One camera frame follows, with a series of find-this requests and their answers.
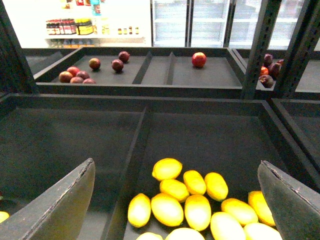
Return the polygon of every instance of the pile of lemons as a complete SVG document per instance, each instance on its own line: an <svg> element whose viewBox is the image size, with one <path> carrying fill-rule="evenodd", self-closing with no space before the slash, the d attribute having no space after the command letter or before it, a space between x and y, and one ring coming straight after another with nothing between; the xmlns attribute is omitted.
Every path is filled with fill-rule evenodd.
<svg viewBox="0 0 320 240"><path fill-rule="evenodd" d="M183 182L176 180L182 163L164 158L153 166L152 176L160 182L160 193L151 200L139 193L128 207L128 221L136 228L145 226L151 216L169 227L178 227L186 219L190 228L173 230L165 240L204 240L199 233L210 226L215 240L281 240L275 230L272 213L261 191L248 194L248 203L227 198L228 185L216 172L204 178L195 170L183 174ZM221 202L221 211L212 214L204 194ZM137 240L163 240L160 235L146 232Z"/></svg>

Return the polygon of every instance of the fruit compartment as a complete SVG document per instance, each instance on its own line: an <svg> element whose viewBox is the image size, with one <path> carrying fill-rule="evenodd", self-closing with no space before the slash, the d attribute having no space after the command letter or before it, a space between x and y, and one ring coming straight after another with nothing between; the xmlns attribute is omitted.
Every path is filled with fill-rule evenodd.
<svg viewBox="0 0 320 240"><path fill-rule="evenodd" d="M320 173L320 101L272 99L272 104L274 111Z"/></svg>
<svg viewBox="0 0 320 240"><path fill-rule="evenodd" d="M93 158L94 191L78 240L102 239L142 111L85 98L6 96L0 102L0 210L14 214Z"/></svg>
<svg viewBox="0 0 320 240"><path fill-rule="evenodd" d="M118 53L128 51L130 59L124 64L122 73L116 73L111 61L118 59ZM201 69L194 68L192 55L204 52L207 62ZM101 67L92 71L89 67L90 58L98 58ZM240 94L244 78L244 67L229 48L161 48L161 47L84 47L65 57L59 64L43 72L36 78L42 93L77 93L96 94L96 87L90 85L90 91L84 89L88 85L60 83L59 73L70 66L77 66L87 71L99 87L154 87L156 88L204 88L232 89Z"/></svg>
<svg viewBox="0 0 320 240"><path fill-rule="evenodd" d="M145 118L149 133L144 154L130 163L107 240L135 240L145 232L165 239L177 228L164 226L152 215L142 228L133 227L127 219L135 195L144 193L152 198L160 192L152 170L163 158L183 164L180 181L188 170L203 177L209 172L222 174L228 197L245 202L250 191L260 190L257 171L264 160L320 192L320 176L265 101L153 101ZM208 199L212 213L220 211L220 203ZM187 226L184 220L180 227ZM206 240L213 239L210 228L201 233Z"/></svg>
<svg viewBox="0 0 320 240"><path fill-rule="evenodd" d="M33 75L72 53L74 49L23 48L26 61Z"/></svg>

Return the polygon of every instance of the dark gray tray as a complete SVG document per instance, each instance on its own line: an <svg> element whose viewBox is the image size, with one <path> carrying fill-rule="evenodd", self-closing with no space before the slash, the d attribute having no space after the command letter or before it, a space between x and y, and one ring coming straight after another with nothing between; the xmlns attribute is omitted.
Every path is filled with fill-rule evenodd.
<svg viewBox="0 0 320 240"><path fill-rule="evenodd" d="M26 61L33 75L54 64L75 49L57 48L23 48Z"/></svg>
<svg viewBox="0 0 320 240"><path fill-rule="evenodd" d="M274 110L320 173L320 101L273 99Z"/></svg>
<svg viewBox="0 0 320 240"><path fill-rule="evenodd" d="M263 160L320 192L319 174L265 101L16 94L0 102L0 116L0 190L11 199L4 210L25 206L83 159L95 161L79 239L131 240L147 231L165 237L172 228L153 217L139 230L127 222L135 194L159 192L151 172L165 157L180 160L183 172L221 173L229 197L241 200L260 189Z"/></svg>
<svg viewBox="0 0 320 240"><path fill-rule="evenodd" d="M115 73L111 62L118 53L128 51L130 60L122 73ZM196 52L204 52L207 63L202 69L192 66ZM99 58L101 67L93 71L91 58ZM70 66L87 71L97 84L60 83L58 75ZM178 97L239 98L244 67L229 48L161 47L84 47L56 62L35 80L41 93Z"/></svg>

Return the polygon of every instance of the metal shelving post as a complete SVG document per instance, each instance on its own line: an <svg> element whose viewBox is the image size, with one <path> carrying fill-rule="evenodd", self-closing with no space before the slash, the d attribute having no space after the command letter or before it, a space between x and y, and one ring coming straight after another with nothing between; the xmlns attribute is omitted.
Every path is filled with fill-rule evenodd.
<svg viewBox="0 0 320 240"><path fill-rule="evenodd" d="M269 46L273 29L276 24L281 0L263 0L255 27L249 62L242 84L241 99L253 99L255 97L261 66Z"/></svg>
<svg viewBox="0 0 320 240"><path fill-rule="evenodd" d="M293 97L320 38L320 1L305 0L295 25L279 81L274 87L278 98Z"/></svg>

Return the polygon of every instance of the dark red apple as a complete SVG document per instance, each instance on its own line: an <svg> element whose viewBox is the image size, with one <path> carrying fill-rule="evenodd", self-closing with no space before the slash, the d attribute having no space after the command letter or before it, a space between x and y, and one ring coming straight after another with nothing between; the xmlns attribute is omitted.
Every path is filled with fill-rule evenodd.
<svg viewBox="0 0 320 240"><path fill-rule="evenodd" d="M75 77L71 78L71 80L70 80L71 84L82 84L83 82L84 82L84 79L79 76L75 76Z"/></svg>
<svg viewBox="0 0 320 240"><path fill-rule="evenodd" d="M74 76L68 72L68 71L63 71L59 74L59 80L61 83L70 83L70 80L73 78Z"/></svg>
<svg viewBox="0 0 320 240"><path fill-rule="evenodd" d="M98 70L101 66L101 62L98 58L91 58L89 61L89 67L93 70Z"/></svg>
<svg viewBox="0 0 320 240"><path fill-rule="evenodd" d="M86 72L86 71L80 71L76 74L76 77L80 77L82 78L83 80L86 80L86 79L89 79L90 76L89 74Z"/></svg>
<svg viewBox="0 0 320 240"><path fill-rule="evenodd" d="M121 51L118 57L123 63L126 64L129 61L130 54L127 51Z"/></svg>
<svg viewBox="0 0 320 240"><path fill-rule="evenodd" d="M80 72L80 69L77 68L76 66L71 66L66 71L71 73L72 76L75 77L77 75L77 73Z"/></svg>
<svg viewBox="0 0 320 240"><path fill-rule="evenodd" d="M111 67L113 68L113 70L115 70L117 73L120 73L122 71L122 69L124 68L124 63L119 60L113 60L111 63Z"/></svg>
<svg viewBox="0 0 320 240"><path fill-rule="evenodd" d="M96 84L96 81L91 78L87 78L83 81L83 84Z"/></svg>
<svg viewBox="0 0 320 240"><path fill-rule="evenodd" d="M207 57L203 52L196 52L192 56L192 64L196 68L203 68L206 64Z"/></svg>
<svg viewBox="0 0 320 240"><path fill-rule="evenodd" d="M274 85L274 82L275 82L274 79L270 75L262 75L261 77L259 77L259 81L267 89L272 88L272 86Z"/></svg>

